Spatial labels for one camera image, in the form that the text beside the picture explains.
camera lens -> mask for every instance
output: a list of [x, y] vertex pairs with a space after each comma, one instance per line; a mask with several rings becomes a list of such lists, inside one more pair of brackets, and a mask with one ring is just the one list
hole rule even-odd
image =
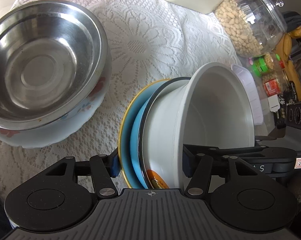
[[289, 110], [289, 120], [292, 121], [293, 120], [293, 109]]
[[301, 109], [298, 107], [295, 109], [295, 123], [300, 124], [301, 122]]

crosshair symbol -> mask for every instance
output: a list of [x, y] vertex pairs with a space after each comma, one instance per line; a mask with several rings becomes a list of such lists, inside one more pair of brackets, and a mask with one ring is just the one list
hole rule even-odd
[[157, 194], [157, 193], [155, 193], [154, 191], [150, 191], [150, 192], [147, 193], [147, 195], [149, 195], [149, 196], [153, 196], [155, 194]]

bowl bottom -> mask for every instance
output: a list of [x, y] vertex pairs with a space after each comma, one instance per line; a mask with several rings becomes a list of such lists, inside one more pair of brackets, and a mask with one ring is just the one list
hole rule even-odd
[[16, 106], [35, 110], [68, 94], [75, 72], [76, 58], [63, 38], [38, 38], [10, 57], [5, 85]]

barcode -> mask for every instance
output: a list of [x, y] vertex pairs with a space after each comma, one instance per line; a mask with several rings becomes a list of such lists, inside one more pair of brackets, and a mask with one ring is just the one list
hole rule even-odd
[[271, 91], [272, 89], [271, 89], [271, 86], [269, 85], [269, 83], [267, 82], [267, 83], [265, 83], [265, 85], [266, 85], [266, 88], [267, 88], [267, 91]]

black rim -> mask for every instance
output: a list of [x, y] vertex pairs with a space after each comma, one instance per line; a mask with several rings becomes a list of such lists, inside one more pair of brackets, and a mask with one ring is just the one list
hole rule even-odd
[[139, 126], [139, 130], [138, 130], [138, 160], [139, 160], [139, 166], [141, 169], [141, 174], [143, 176], [143, 179], [147, 185], [148, 188], [154, 188], [153, 185], [151, 184], [148, 176], [147, 176], [147, 172], [146, 172], [146, 168], [145, 168], [145, 163], [144, 163], [144, 158], [143, 158], [143, 132], [144, 132], [144, 126], [145, 126], [145, 122], [146, 122], [146, 118], [149, 112], [149, 109], [151, 108], [153, 102], [155, 101], [156, 97], [158, 96], [158, 94], [168, 85], [176, 82], [176, 81], [180, 81], [180, 80], [189, 80], [191, 79], [190, 77], [178, 77], [178, 78], [173, 78], [171, 80], [168, 80], [167, 82], [165, 82], [164, 84], [162, 84], [156, 91], [155, 93], [150, 97], [144, 113], [141, 117], [141, 122], [140, 122], [140, 126]]

